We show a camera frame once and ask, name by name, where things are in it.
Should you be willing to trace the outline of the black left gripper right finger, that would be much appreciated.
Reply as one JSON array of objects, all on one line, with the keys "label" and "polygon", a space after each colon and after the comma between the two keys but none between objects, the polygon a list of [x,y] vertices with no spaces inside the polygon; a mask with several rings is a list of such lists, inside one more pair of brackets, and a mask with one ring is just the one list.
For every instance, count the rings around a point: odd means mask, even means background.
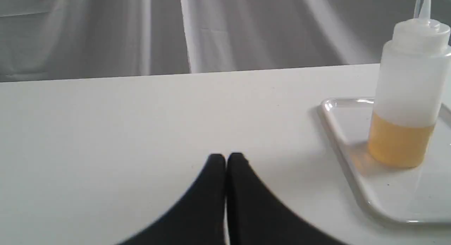
[{"label": "black left gripper right finger", "polygon": [[240,152],[227,160],[227,222],[231,245],[341,244],[280,202]]}]

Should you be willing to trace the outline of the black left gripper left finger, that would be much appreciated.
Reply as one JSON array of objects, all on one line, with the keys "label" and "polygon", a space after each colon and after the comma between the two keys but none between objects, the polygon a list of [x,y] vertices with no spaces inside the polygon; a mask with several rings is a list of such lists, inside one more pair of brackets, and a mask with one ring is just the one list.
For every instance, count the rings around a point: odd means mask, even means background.
[{"label": "black left gripper left finger", "polygon": [[124,245],[224,245],[226,160],[211,154],[183,197]]}]

